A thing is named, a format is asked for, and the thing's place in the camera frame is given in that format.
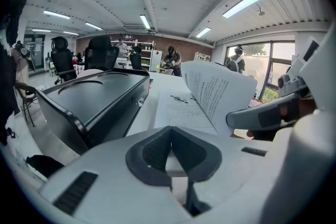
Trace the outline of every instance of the glass door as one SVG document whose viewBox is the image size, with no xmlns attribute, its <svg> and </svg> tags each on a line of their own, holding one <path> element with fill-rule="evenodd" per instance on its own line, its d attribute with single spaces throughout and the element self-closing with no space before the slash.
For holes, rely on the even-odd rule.
<svg viewBox="0 0 336 224">
<path fill-rule="evenodd" d="M 24 45 L 33 56 L 36 70 L 44 68 L 44 40 L 45 35 L 25 35 L 24 38 Z"/>
</svg>

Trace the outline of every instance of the tree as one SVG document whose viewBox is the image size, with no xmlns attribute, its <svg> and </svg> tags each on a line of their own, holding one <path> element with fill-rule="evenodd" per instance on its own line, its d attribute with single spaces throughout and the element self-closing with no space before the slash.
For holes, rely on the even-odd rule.
<svg viewBox="0 0 336 224">
<path fill-rule="evenodd" d="M 266 55 L 264 51 L 265 44 L 255 44 L 255 45 L 248 45 L 243 47 L 244 55 L 257 55 L 262 56 Z"/>
</svg>

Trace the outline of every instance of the air vent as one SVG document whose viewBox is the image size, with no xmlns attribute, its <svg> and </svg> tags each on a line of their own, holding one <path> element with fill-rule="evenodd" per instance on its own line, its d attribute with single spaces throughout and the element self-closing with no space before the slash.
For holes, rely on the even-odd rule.
<svg viewBox="0 0 336 224">
<path fill-rule="evenodd" d="M 144 25 L 124 25 L 123 28 L 131 34 L 148 34 Z"/>
</svg>

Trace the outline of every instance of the black bag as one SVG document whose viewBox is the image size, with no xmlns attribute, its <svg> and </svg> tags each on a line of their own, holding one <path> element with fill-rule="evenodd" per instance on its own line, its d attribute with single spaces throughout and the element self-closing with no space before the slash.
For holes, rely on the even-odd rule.
<svg viewBox="0 0 336 224">
<path fill-rule="evenodd" d="M 239 72 L 238 63 L 242 60 L 242 57 L 238 57 L 237 60 L 233 60 L 230 58 L 229 62 L 227 63 L 226 67 L 233 72 Z"/>
</svg>

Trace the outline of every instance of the black office chair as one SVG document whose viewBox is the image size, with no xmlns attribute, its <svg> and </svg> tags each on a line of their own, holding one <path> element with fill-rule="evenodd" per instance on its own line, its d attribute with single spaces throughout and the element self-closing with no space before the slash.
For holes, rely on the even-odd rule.
<svg viewBox="0 0 336 224">
<path fill-rule="evenodd" d="M 85 49 L 85 67 L 107 71 L 113 69 L 119 54 L 118 47 L 112 47 L 111 37 L 94 37 Z"/>
<path fill-rule="evenodd" d="M 142 70 L 141 66 L 141 54 L 135 52 L 130 55 L 130 60 L 132 64 L 132 68 L 135 70 Z"/>
<path fill-rule="evenodd" d="M 72 64 L 72 52 L 67 49 L 68 41 L 64 37 L 54 37 L 51 39 L 51 59 L 56 68 L 56 75 L 60 80 L 68 81 L 77 78 Z"/>
</svg>

